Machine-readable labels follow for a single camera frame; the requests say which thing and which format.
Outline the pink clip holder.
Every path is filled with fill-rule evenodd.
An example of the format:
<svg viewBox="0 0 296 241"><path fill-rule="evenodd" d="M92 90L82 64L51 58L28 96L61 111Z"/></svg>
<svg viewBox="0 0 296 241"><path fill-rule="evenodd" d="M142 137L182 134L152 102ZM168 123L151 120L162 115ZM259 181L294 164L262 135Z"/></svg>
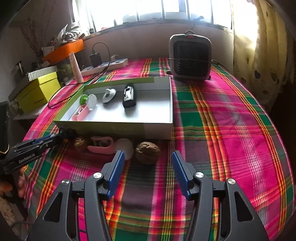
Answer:
<svg viewBox="0 0 296 241"><path fill-rule="evenodd" d="M79 107L78 111L76 111L73 116L73 121L83 121L85 117L90 113L90 109L87 104L83 104Z"/></svg>

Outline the green white spool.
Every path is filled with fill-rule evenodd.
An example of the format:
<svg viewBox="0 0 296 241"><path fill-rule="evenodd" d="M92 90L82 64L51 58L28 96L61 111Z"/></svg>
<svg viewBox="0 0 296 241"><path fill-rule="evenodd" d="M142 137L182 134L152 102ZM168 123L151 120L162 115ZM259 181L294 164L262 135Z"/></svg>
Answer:
<svg viewBox="0 0 296 241"><path fill-rule="evenodd" d="M81 97L80 97L80 100L79 100L79 104L80 105L84 105L86 104L86 106L92 110L96 107L97 105L97 97L96 95L94 94L90 94L90 95L87 95L87 94L83 94Z"/></svg>

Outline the white panda toy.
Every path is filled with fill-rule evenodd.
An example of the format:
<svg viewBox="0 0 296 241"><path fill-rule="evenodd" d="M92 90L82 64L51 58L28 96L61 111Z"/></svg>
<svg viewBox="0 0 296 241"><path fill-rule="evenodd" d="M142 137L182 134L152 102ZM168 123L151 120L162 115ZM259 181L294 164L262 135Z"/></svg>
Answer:
<svg viewBox="0 0 296 241"><path fill-rule="evenodd" d="M116 95L116 90L114 88L112 89L106 89L105 94L102 97L102 102L103 103L108 103L110 102Z"/></svg>

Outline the black rectangular device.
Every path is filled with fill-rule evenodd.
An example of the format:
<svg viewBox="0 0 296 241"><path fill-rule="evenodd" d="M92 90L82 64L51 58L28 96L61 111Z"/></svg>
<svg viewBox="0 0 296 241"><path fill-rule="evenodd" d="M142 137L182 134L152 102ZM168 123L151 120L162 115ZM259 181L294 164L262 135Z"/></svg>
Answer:
<svg viewBox="0 0 296 241"><path fill-rule="evenodd" d="M122 105L125 109L136 106L137 96L136 90L133 84L129 83L126 85L123 91L123 101Z"/></svg>

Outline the walnut ball left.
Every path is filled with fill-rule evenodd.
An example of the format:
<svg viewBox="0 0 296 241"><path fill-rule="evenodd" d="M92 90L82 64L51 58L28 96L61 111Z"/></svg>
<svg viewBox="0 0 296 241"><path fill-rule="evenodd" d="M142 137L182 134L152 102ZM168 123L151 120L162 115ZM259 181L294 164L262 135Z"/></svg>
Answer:
<svg viewBox="0 0 296 241"><path fill-rule="evenodd" d="M86 152L88 150L87 149L88 145L89 145L89 138L85 136L79 136L74 141L74 147L79 153Z"/></svg>

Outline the walnut ball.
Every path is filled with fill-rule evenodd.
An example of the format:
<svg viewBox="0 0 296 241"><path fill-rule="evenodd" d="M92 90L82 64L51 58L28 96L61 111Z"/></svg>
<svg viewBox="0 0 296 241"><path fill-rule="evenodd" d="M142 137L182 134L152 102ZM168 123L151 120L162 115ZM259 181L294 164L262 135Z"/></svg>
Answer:
<svg viewBox="0 0 296 241"><path fill-rule="evenodd" d="M87 149L88 145L89 145L89 138L85 136L79 136L74 141L74 147L79 153L86 152L88 150Z"/></svg>
<svg viewBox="0 0 296 241"><path fill-rule="evenodd" d="M135 148L136 159L146 165L155 164L160 156L160 148L151 142L141 142Z"/></svg>

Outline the pink white spoon toy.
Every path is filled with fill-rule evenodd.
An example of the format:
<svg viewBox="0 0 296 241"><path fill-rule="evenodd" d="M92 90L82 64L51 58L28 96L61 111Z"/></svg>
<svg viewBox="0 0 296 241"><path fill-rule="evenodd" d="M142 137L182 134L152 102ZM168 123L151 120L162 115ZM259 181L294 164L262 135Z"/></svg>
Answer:
<svg viewBox="0 0 296 241"><path fill-rule="evenodd" d="M117 151L123 151L125 160L133 157L133 143L127 138L120 138L114 141L112 137L91 137L93 144L88 145L87 149L96 154L111 155Z"/></svg>

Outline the walnut ball right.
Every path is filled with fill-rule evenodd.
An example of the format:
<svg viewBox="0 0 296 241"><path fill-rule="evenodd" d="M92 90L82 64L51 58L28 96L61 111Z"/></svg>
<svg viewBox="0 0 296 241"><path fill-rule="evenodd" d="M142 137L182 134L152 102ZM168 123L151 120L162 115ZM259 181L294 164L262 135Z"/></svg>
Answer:
<svg viewBox="0 0 296 241"><path fill-rule="evenodd" d="M160 148L151 142L141 142L135 148L136 159L146 165L155 164L160 156Z"/></svg>

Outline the yellow shoe box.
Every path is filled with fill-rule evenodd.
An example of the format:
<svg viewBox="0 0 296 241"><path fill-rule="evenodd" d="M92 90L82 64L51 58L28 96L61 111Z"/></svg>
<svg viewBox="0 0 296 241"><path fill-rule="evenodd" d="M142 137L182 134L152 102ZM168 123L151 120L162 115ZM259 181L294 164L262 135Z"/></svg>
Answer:
<svg viewBox="0 0 296 241"><path fill-rule="evenodd" d="M33 80L16 96L16 102L23 113L29 113L48 103L60 87L57 73L52 72Z"/></svg>

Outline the plaid pink green cloth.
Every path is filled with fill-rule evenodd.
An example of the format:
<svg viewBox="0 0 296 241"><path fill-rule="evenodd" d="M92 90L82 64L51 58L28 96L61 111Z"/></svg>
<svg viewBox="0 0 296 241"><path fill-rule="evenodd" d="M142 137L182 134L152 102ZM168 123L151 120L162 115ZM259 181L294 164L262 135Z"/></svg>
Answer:
<svg viewBox="0 0 296 241"><path fill-rule="evenodd" d="M126 68L110 71L93 83L165 76L168 67L166 58L132 60ZM188 84L171 77L172 139L157 142L161 158L156 165L126 161L118 192L104 204L113 240L183 240L193 202L180 193L171 165L173 150L212 179L234 178L270 240L287 227L295 212L295 182L278 130L234 76L219 65L212 67L211 75L210 80ZM60 181L83 180L109 159L79 153L65 143L29 164L24 169L28 221L35 221Z"/></svg>

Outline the striped green white box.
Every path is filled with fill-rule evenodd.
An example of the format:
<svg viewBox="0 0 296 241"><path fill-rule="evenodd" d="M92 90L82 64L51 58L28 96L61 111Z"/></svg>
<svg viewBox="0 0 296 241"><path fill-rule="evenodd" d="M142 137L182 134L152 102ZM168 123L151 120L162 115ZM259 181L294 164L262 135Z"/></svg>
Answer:
<svg viewBox="0 0 296 241"><path fill-rule="evenodd" d="M30 82L35 79L38 79L39 77L45 76L47 74L51 74L56 71L57 71L57 66L49 66L46 68L42 68L42 69L27 73L26 79Z"/></svg>

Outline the green white cardboard box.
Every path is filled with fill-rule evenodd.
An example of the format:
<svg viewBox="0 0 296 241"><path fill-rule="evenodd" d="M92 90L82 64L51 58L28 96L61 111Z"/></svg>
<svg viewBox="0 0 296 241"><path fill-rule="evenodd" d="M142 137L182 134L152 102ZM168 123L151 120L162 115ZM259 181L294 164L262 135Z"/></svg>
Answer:
<svg viewBox="0 0 296 241"><path fill-rule="evenodd" d="M122 105L126 85L133 84L137 104L125 109ZM102 102L106 89L114 88L115 97ZM83 121L73 121L83 94L94 94L97 105ZM82 87L61 108L54 123L60 128L71 128L78 133L123 138L171 139L173 131L173 95L169 77L130 78Z"/></svg>

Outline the orange tray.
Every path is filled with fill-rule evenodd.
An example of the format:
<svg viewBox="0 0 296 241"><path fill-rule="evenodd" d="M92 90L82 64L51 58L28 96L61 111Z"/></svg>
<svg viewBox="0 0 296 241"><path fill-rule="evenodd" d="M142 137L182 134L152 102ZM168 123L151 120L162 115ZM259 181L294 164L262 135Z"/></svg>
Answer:
<svg viewBox="0 0 296 241"><path fill-rule="evenodd" d="M82 39L75 40L74 42L62 45L48 55L44 56L43 62L48 61L51 65L55 65L68 58L70 53L78 53L82 50L84 50L84 41Z"/></svg>

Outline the white power strip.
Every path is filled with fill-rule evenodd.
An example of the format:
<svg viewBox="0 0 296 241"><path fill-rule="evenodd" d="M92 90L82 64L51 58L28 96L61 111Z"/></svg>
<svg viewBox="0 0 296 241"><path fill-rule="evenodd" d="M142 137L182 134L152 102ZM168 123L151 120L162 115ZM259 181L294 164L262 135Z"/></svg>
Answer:
<svg viewBox="0 0 296 241"><path fill-rule="evenodd" d="M83 70L81 70L81 74L82 76L88 76L88 75L100 73L107 67L108 67L107 70L114 70L114 69L124 68L126 66L128 66L128 59L124 58L124 59L115 60L114 62L111 62L111 63L104 62L97 67L93 67L93 66L86 67Z"/></svg>

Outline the small grey fan heater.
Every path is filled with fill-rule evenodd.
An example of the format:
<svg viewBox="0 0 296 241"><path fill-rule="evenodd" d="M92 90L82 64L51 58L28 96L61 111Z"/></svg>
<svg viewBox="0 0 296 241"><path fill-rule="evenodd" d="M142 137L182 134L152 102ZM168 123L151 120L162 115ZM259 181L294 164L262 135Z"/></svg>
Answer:
<svg viewBox="0 0 296 241"><path fill-rule="evenodd" d="M192 31L172 35L169 39L171 75L178 80L204 81L210 77L212 43Z"/></svg>

